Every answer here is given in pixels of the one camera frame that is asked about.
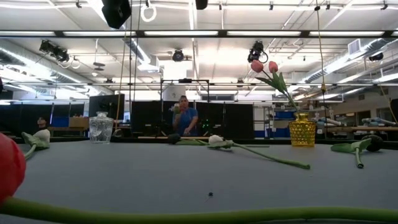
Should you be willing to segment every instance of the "wall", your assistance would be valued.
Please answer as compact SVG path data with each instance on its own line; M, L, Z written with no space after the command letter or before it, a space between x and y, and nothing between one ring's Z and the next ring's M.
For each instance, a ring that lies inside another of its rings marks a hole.
M395 87L390 87L388 90L389 94L386 95L388 100L393 100L398 98L398 91ZM382 95L379 94L376 89L372 92L364 92L365 100L358 100L358 94L345 99L345 103L339 103L337 105L332 105L334 114L344 114L351 112L360 111L371 111L371 116L377 116L377 109L387 108L389 106L389 101Z

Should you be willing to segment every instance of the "red tulip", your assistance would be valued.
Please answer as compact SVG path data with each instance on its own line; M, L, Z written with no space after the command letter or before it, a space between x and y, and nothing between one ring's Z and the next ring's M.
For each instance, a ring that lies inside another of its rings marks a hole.
M18 145L0 133L0 204L13 196L25 177L25 157Z
M251 69L257 73L261 72L264 69L264 65L258 60L253 60L250 65Z
M278 64L276 64L273 61L270 61L268 63L268 69L269 69L270 72L278 72Z

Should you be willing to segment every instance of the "glass vase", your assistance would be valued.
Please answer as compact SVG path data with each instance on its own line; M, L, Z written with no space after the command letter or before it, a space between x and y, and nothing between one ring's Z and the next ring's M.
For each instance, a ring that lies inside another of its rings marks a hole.
M107 112L97 112L96 117L90 118L91 143L109 144L112 136L113 119L108 118Z
M295 121L289 122L290 139L295 147L314 147L315 129L314 121L308 120L308 113L294 113Z

